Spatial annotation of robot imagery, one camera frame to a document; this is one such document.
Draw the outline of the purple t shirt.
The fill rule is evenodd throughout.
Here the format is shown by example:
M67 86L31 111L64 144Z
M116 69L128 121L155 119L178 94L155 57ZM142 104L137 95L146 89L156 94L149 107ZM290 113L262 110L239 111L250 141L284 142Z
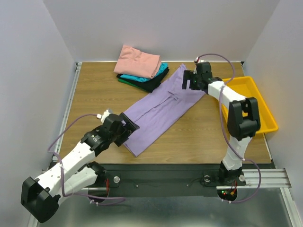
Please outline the purple t shirt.
M185 70L185 65L181 64L157 89L124 111L140 127L124 143L135 157L143 153L205 94L199 90L182 89Z

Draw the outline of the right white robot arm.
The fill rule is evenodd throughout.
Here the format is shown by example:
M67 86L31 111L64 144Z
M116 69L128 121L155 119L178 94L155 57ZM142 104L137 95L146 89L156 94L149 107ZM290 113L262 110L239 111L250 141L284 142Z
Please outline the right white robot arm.
M211 65L207 61L197 60L195 70L186 70L183 74L182 89L201 90L219 101L219 107L228 109L227 129L223 136L228 148L223 158L218 180L229 184L242 172L242 162L248 144L261 127L258 101L254 97L245 97L228 87L219 77L213 77Z

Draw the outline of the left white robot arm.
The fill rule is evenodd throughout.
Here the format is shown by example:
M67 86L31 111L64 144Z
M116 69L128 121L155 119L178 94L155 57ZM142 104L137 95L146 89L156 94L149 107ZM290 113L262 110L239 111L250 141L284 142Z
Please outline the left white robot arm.
M79 195L82 188L107 183L106 170L93 159L112 143L121 146L140 128L125 113L116 115L106 110L95 117L101 125L86 132L68 155L48 171L22 183L21 205L38 222L48 221L63 201Z

